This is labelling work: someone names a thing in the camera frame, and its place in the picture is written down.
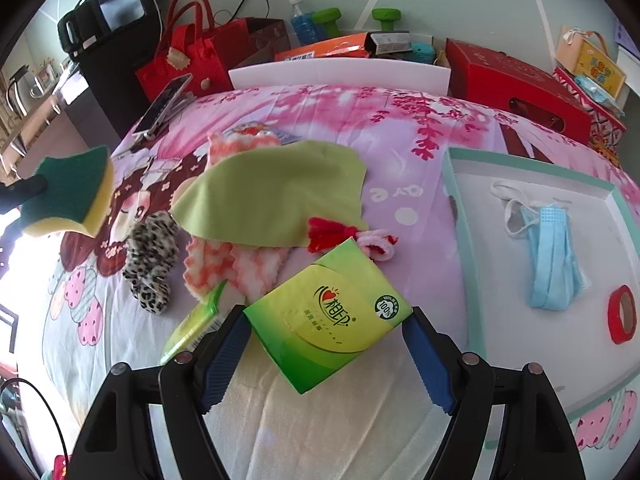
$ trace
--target sponge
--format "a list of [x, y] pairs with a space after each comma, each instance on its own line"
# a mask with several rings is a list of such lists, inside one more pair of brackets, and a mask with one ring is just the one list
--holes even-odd
[[75, 231], [94, 238], [113, 192], [114, 171], [107, 147], [66, 158], [46, 157], [34, 174], [47, 179], [47, 188], [20, 208], [23, 232], [38, 237]]

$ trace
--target leopard print fabric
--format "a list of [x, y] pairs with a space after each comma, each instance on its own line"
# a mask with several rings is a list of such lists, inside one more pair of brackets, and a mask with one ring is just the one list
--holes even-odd
[[122, 275], [140, 306], [162, 314], [167, 306], [169, 285], [164, 280], [178, 255], [175, 234], [178, 224], [167, 211], [157, 211], [136, 224], [127, 238], [127, 263]]

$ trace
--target electric kettle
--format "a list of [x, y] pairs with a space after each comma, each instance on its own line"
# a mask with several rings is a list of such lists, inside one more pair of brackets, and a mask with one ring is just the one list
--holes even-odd
[[9, 78], [6, 101], [12, 112], [26, 117], [29, 110], [43, 97], [42, 85], [31, 72], [28, 65], [22, 65], [18, 72]]

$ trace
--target green dumbbell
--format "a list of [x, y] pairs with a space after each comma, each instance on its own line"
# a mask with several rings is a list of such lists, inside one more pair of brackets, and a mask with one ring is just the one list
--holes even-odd
[[394, 22], [402, 17], [402, 13], [398, 9], [373, 9], [371, 17], [380, 22], [382, 30], [394, 30]]
[[311, 20], [316, 25], [322, 25], [326, 32], [327, 38], [338, 38], [341, 36], [338, 25], [335, 23], [342, 17], [340, 9], [337, 7], [330, 7], [329, 9], [318, 10], [311, 15]]

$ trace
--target green plastic package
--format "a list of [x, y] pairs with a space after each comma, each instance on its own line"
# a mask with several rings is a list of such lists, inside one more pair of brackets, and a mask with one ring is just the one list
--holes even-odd
[[390, 332], [412, 308], [350, 238], [244, 312], [303, 394]]

